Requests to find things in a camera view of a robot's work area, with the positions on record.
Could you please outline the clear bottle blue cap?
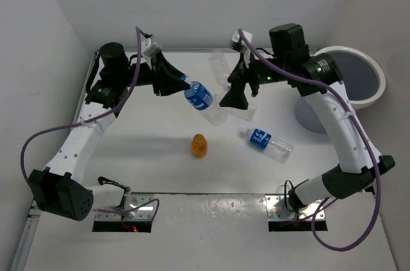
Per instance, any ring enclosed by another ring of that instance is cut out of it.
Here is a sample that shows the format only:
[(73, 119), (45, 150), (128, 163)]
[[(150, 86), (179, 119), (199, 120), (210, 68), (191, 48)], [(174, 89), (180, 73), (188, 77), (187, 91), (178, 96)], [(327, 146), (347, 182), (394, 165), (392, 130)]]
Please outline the clear bottle blue cap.
[(219, 50), (212, 51), (208, 61), (211, 65), (217, 83), (225, 91), (228, 91), (231, 87), (231, 84), (228, 82), (231, 71), (228, 67), (228, 63), (223, 52)]

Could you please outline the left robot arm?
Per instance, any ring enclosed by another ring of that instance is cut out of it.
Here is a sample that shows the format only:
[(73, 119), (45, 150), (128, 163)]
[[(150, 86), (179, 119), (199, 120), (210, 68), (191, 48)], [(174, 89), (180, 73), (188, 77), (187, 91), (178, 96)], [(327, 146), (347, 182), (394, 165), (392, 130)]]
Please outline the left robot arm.
[(125, 214), (129, 187), (98, 178), (98, 186), (83, 185), (86, 165), (104, 132), (118, 117), (134, 86), (151, 85), (157, 96), (189, 89), (185, 75), (172, 66), (153, 40), (143, 42), (140, 63), (132, 64), (117, 42), (97, 51), (85, 86), (78, 120), (56, 155), (42, 170), (33, 170), (28, 185), (40, 210), (84, 220), (96, 209)]

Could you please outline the blue label water bottle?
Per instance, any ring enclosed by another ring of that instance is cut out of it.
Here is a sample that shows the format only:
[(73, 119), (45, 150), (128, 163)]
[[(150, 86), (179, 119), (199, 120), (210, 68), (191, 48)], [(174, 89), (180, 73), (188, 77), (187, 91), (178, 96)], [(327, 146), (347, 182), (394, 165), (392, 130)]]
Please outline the blue label water bottle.
[(222, 125), (226, 121), (227, 114), (217, 104), (217, 100), (213, 94), (202, 83), (192, 81), (186, 75), (181, 76), (180, 79), (190, 86), (190, 88), (183, 93), (185, 99), (192, 107), (212, 126)]
[(285, 163), (293, 151), (292, 144), (259, 128), (242, 130), (240, 131), (240, 137), (246, 140), (252, 148), (279, 163)]

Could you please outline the clear bottle white cap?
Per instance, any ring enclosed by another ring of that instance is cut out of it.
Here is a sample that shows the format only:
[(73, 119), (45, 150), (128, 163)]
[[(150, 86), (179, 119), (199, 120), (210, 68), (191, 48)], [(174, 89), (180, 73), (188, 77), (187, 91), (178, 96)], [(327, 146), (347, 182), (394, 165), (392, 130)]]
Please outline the clear bottle white cap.
[(234, 117), (242, 120), (251, 121), (256, 113), (258, 106), (254, 103), (249, 103), (246, 110), (240, 110), (237, 108), (223, 107), (223, 110)]

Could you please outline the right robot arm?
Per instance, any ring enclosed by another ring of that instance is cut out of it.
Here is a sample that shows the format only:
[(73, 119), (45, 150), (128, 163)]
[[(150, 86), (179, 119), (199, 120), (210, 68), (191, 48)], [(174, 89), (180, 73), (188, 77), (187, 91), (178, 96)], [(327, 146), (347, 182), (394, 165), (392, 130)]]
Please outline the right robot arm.
[(274, 57), (267, 59), (251, 44), (252, 35), (237, 29), (230, 46), (240, 59), (228, 78), (231, 87), (221, 107), (247, 110), (244, 94), (250, 86), (285, 81), (298, 90), (317, 114), (338, 156), (335, 168), (308, 179), (288, 192), (294, 213), (319, 199), (347, 198), (372, 183), (381, 189), (381, 175), (395, 166), (392, 156), (382, 155), (365, 133), (347, 95), (343, 76), (329, 54), (311, 56), (299, 24), (284, 24), (269, 31)]

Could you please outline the orange juice bottle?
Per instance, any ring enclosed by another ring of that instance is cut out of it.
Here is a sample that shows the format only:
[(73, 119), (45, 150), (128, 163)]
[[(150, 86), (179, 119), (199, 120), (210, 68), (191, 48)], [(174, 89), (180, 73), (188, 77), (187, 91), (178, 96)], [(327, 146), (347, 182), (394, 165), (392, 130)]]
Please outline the orange juice bottle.
[(191, 151), (196, 158), (203, 158), (208, 152), (208, 142), (202, 134), (196, 134), (191, 142)]

